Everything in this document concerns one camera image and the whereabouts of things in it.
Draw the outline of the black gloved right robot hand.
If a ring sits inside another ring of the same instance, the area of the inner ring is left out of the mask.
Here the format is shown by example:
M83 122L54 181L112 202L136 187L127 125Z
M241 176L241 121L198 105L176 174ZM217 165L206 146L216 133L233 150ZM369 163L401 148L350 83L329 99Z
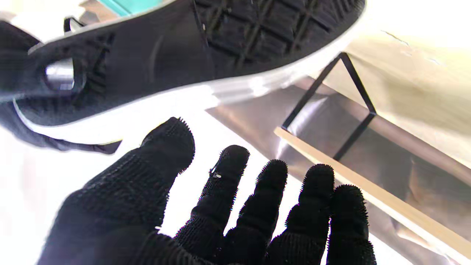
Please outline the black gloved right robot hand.
M1 20L0 32L1 127L20 141L39 148L107 155L115 153L121 141L102 145L69 142L39 134L22 121L15 109L15 99L69 96L78 93L83 85L76 73L62 84L51 83L45 67L28 55L30 48L38 44L39 40L5 20Z

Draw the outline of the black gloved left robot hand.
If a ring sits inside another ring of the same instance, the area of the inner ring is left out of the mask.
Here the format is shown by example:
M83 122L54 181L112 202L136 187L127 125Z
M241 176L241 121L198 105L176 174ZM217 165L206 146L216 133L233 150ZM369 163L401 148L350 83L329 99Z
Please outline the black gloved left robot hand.
M273 236L287 164L270 160L227 233L249 151L220 154L190 218L174 237L159 232L169 191L195 156L186 122L171 117L139 148L62 203L39 265L375 265L365 200L354 185L334 186L330 165L306 172L285 230Z

